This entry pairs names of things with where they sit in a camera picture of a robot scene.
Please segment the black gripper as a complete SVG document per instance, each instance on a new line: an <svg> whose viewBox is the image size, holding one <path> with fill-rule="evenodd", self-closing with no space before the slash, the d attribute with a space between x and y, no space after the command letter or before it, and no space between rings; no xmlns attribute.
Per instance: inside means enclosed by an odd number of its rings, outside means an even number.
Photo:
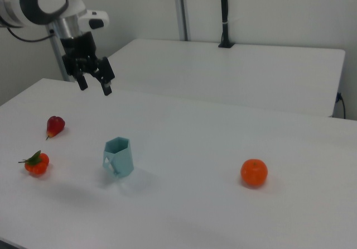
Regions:
<svg viewBox="0 0 357 249"><path fill-rule="evenodd" d="M81 72L76 72L76 63L79 63L79 69L85 73L90 73L96 77L102 86L105 96L112 93L110 87L111 81L115 78L113 69L108 58L98 59L96 56L96 45L91 32L84 33L78 37L60 39L65 54L62 60L66 73L75 77L80 90L85 90L88 85Z"/></svg>

